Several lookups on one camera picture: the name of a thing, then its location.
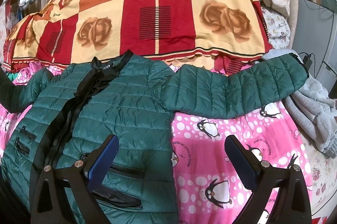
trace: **jacket zipper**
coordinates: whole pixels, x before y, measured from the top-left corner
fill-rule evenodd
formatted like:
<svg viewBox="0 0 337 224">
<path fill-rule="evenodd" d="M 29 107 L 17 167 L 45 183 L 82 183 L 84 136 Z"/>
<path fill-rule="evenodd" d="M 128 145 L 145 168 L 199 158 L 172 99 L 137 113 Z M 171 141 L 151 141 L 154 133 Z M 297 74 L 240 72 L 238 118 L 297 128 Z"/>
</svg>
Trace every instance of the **jacket zipper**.
<svg viewBox="0 0 337 224">
<path fill-rule="evenodd" d="M 21 128 L 21 130 L 20 130 L 20 133 L 21 133 L 23 136 L 27 137 L 27 138 L 28 138 L 29 140 L 31 140 L 31 141 L 35 141 L 35 139 L 36 139 L 36 135 L 33 135 L 32 133 L 28 132 L 28 131 L 26 130 L 26 126 L 22 126 L 22 128 Z"/>
<path fill-rule="evenodd" d="M 21 153 L 25 156 L 29 155 L 30 149 L 26 145 L 24 145 L 20 142 L 19 137 L 16 138 L 15 146 L 16 146 L 16 149 L 18 150 L 19 153 Z"/>
<path fill-rule="evenodd" d="M 83 153 L 81 160 L 86 160 L 90 153 Z M 126 176 L 134 179 L 143 179 L 144 172 L 137 169 L 122 167 L 119 165 L 112 164 L 109 168 L 110 173 L 115 173 L 117 175 Z M 101 185 L 98 189 L 93 191 L 93 195 L 96 199 L 103 201 L 103 203 L 108 203 L 118 208 L 141 208 L 142 201 L 136 197 L 126 195 L 117 190 L 108 188 Z"/>
<path fill-rule="evenodd" d="M 87 159 L 89 154 L 90 153 L 83 153 L 81 156 L 81 160 Z M 111 164 L 108 172 L 121 175 L 121 176 L 126 176 L 128 178 L 133 178 L 133 179 L 139 179 L 139 180 L 144 179 L 144 171 L 133 169 L 133 168 L 128 168 L 128 167 L 122 167 L 116 164 Z"/>
</svg>

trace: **penguin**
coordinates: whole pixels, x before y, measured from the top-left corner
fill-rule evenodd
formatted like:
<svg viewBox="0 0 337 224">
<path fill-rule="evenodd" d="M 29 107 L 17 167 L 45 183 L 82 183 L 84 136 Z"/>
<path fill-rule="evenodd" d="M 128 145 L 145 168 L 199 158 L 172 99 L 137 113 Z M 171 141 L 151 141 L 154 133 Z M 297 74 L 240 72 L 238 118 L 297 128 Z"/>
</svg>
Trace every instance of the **penguin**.
<svg viewBox="0 0 337 224">
<path fill-rule="evenodd" d="M 300 161 L 297 158 L 298 158 L 298 156 L 295 157 L 295 154 L 293 154 L 293 156 L 290 159 L 290 162 L 287 166 L 287 169 L 290 169 L 292 166 L 294 166 L 294 164 L 300 165 Z"/>
<path fill-rule="evenodd" d="M 263 106 L 260 110 L 260 115 L 263 117 L 277 118 L 278 114 L 281 114 L 280 110 L 273 102 Z"/>
<path fill-rule="evenodd" d="M 260 151 L 260 149 L 259 148 L 252 148 L 248 144 L 246 144 L 246 145 L 248 146 L 249 151 L 251 151 L 253 153 L 253 155 L 258 159 L 258 161 L 262 161 L 263 154 Z"/>
<path fill-rule="evenodd" d="M 216 127 L 215 123 L 205 122 L 206 120 L 202 120 L 197 123 L 197 127 L 200 131 L 204 132 L 207 136 L 216 137 L 220 136 L 218 132 L 218 128 Z"/>
<path fill-rule="evenodd" d="M 179 162 L 179 157 L 176 155 L 176 153 L 174 151 L 172 153 L 171 161 L 172 161 L 172 166 L 173 167 L 175 167 L 176 164 Z"/>
<path fill-rule="evenodd" d="M 221 204 L 230 203 L 230 187 L 228 180 L 215 183 L 218 179 L 214 179 L 210 185 L 205 190 L 206 198 L 212 202 L 214 205 L 217 205 L 220 208 L 223 208 Z"/>
<path fill-rule="evenodd" d="M 266 224 L 268 221 L 268 218 L 269 218 L 269 212 L 266 209 L 264 209 L 257 224 Z"/>
</svg>

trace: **green puffer jacket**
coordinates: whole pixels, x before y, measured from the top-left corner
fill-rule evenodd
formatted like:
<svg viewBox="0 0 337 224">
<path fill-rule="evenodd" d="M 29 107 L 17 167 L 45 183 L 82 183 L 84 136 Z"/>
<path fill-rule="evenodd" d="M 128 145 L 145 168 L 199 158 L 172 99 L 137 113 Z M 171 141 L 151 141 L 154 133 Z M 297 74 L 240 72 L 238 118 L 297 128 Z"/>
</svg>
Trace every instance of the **green puffer jacket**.
<svg viewBox="0 0 337 224">
<path fill-rule="evenodd" d="M 115 66 L 120 59 L 108 63 Z M 59 76 L 42 69 L 27 86 L 14 86 L 0 71 L 0 103 L 10 112 L 21 112 L 33 104 L 2 159 L 4 178 L 28 209 L 35 191 L 32 170 L 38 165 L 41 140 L 45 141 L 51 122 L 91 70 L 88 63 L 71 64 Z M 84 104 L 57 168 L 71 166 L 98 148 L 109 134 L 115 134 L 120 149 L 102 183 L 105 197 L 110 198 L 96 196 L 111 223 L 178 223 L 171 162 L 174 111 L 234 118 L 290 95 L 303 86 L 307 76 L 306 69 L 290 54 L 229 77 L 190 65 L 174 73 L 162 61 L 133 55 L 119 77 Z M 74 197 L 69 191 L 67 194 L 77 222 L 84 224 Z"/>
</svg>

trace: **black cable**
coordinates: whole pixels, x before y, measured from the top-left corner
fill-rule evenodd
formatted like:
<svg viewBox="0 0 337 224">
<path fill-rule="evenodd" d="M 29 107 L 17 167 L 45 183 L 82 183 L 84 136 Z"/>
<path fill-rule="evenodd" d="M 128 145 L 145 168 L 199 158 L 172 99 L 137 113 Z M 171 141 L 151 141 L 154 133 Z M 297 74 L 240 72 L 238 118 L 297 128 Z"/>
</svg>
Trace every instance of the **black cable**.
<svg viewBox="0 0 337 224">
<path fill-rule="evenodd" d="M 315 56 L 315 54 L 314 54 L 314 53 L 311 53 L 311 54 L 309 55 L 309 58 L 311 57 L 311 55 L 313 55 L 313 56 L 314 56 L 314 78 L 316 78 L 316 76 L 315 76 L 315 74 L 316 74 L 316 72 L 315 72 L 315 66 L 316 66 L 316 56 Z"/>
</svg>

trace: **power adapter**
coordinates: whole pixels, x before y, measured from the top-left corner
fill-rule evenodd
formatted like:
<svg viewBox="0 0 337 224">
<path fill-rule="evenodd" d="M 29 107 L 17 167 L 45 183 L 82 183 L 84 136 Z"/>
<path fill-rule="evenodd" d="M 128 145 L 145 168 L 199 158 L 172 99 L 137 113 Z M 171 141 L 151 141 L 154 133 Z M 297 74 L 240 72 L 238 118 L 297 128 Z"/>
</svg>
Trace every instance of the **power adapter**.
<svg viewBox="0 0 337 224">
<path fill-rule="evenodd" d="M 310 56 L 307 56 L 307 55 L 304 56 L 303 64 L 307 68 L 307 70 L 309 70 L 309 68 L 311 67 L 311 64 L 312 64 L 312 60 L 310 59 Z"/>
</svg>

